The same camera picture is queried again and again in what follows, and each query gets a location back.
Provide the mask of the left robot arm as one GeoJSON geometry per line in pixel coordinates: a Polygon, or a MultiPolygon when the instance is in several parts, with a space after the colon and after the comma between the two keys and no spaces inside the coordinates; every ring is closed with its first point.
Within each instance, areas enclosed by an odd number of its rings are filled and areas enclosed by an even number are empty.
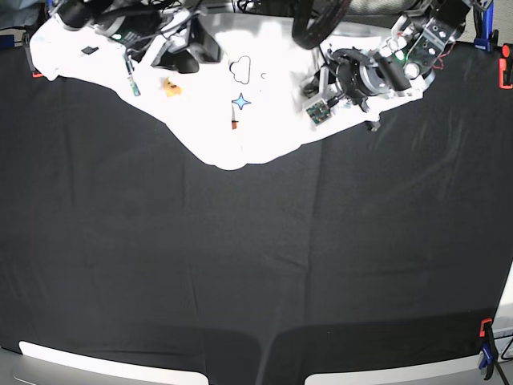
{"type": "Polygon", "coordinates": [[[325,64],[304,88],[309,99],[306,113],[319,125],[331,118],[333,107],[341,102],[367,114],[369,104],[380,97],[396,100],[421,95],[446,46],[463,32],[473,7],[471,1],[423,1],[402,12],[389,36],[375,48],[321,48],[325,64]]]}

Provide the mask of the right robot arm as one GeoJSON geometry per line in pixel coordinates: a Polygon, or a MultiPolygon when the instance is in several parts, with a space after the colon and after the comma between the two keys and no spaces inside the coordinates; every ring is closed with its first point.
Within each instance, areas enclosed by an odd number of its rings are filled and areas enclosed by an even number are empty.
{"type": "Polygon", "coordinates": [[[187,8],[181,1],[60,1],[55,10],[65,29],[90,26],[121,45],[129,73],[157,38],[164,42],[149,59],[153,67],[193,74],[201,64],[219,63],[221,48],[199,20],[205,14],[200,3],[187,8]]]}

